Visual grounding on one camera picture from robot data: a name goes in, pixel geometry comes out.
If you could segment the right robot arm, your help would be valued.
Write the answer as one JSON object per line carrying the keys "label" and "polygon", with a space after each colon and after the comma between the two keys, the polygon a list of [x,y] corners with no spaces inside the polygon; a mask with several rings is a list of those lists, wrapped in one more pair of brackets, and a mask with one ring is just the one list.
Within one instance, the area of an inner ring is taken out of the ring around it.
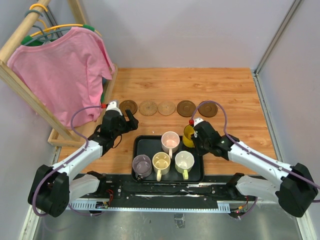
{"label": "right robot arm", "polygon": [[262,178],[236,173],[227,183],[226,193],[232,200],[253,196],[278,203],[288,214],[301,218],[315,202],[319,186],[309,169],[272,159],[247,146],[234,136],[221,136],[212,125],[197,118],[192,121],[191,139],[199,156],[208,153],[241,164]]}

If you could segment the woven rattan coaster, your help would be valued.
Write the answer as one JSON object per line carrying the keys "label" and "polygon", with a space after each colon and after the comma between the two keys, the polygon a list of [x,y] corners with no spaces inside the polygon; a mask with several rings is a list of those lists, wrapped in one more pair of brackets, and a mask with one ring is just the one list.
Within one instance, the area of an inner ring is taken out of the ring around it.
{"label": "woven rattan coaster", "polygon": [[171,101],[163,101],[158,105],[158,112],[163,116],[169,116],[176,110],[176,106]]}
{"label": "woven rattan coaster", "polygon": [[143,116],[152,116],[158,111],[158,105],[152,100],[145,100],[140,103],[138,110]]}

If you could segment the dark wooden coaster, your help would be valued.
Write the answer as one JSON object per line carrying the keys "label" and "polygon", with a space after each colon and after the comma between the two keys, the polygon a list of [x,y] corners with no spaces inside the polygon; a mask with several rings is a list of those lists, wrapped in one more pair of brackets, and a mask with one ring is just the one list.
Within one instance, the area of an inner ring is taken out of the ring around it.
{"label": "dark wooden coaster", "polygon": [[132,115],[134,115],[138,110],[138,105],[133,100],[124,100],[119,104],[119,109],[125,117],[127,117],[126,110],[130,110]]}
{"label": "dark wooden coaster", "polygon": [[190,100],[182,100],[178,103],[176,110],[180,116],[189,118],[196,110],[196,105]]}
{"label": "dark wooden coaster", "polygon": [[218,113],[218,106],[213,102],[203,101],[198,108],[200,115],[206,118],[212,118]]}

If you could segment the yellow transparent cup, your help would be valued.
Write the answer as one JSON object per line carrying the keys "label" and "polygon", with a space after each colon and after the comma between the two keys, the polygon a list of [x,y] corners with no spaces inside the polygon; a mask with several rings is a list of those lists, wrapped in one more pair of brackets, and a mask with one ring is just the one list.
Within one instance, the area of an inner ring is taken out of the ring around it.
{"label": "yellow transparent cup", "polygon": [[194,148],[195,145],[193,143],[193,140],[191,136],[194,134],[194,129],[191,125],[187,125],[183,130],[183,136],[182,136],[182,143],[187,148]]}

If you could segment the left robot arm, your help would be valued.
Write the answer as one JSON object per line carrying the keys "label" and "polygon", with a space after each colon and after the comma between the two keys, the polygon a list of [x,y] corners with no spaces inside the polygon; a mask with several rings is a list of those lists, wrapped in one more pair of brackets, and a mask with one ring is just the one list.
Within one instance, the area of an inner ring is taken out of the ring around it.
{"label": "left robot arm", "polygon": [[101,198],[111,193],[101,173],[89,171],[81,178],[77,175],[112,149],[118,137],[138,129],[139,121],[131,111],[125,113],[123,116],[118,108],[106,110],[102,123],[77,151],[52,166],[43,164],[37,169],[27,198],[37,216],[56,218],[82,196]]}

